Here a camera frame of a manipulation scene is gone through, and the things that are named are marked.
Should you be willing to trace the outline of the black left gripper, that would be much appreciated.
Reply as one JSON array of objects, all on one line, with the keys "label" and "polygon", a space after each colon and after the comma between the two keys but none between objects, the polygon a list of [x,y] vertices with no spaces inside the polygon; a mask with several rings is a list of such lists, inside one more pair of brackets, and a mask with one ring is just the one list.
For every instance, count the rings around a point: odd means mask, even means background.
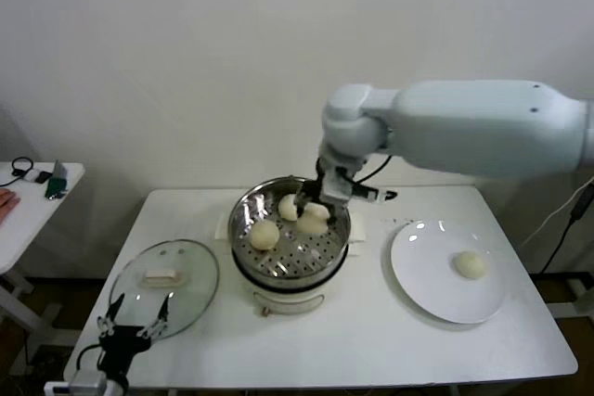
[{"label": "black left gripper", "polygon": [[109,304],[107,312],[97,319],[99,345],[103,351],[98,363],[101,371],[128,371],[137,354],[147,351],[151,339],[159,339],[168,327],[169,300],[167,294],[156,319],[147,326],[115,326],[115,317],[120,310],[124,294]]}]

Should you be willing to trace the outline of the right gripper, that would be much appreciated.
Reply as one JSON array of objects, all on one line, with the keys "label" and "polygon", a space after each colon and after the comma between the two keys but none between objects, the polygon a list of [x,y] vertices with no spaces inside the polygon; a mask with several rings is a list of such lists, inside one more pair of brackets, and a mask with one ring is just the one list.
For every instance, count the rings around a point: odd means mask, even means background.
[{"label": "right gripper", "polygon": [[321,173],[315,180],[302,182],[295,194],[297,217],[303,215],[309,202],[325,204],[329,218],[327,224],[337,220],[337,207],[346,206],[352,197],[352,185],[334,172]]}]

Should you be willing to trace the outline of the person's bare hand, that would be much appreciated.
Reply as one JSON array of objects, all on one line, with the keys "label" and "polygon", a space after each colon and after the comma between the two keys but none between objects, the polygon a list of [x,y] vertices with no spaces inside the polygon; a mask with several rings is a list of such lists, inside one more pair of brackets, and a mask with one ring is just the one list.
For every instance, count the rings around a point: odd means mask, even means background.
[{"label": "person's bare hand", "polygon": [[7,188],[0,189],[0,223],[19,205],[20,197]]}]

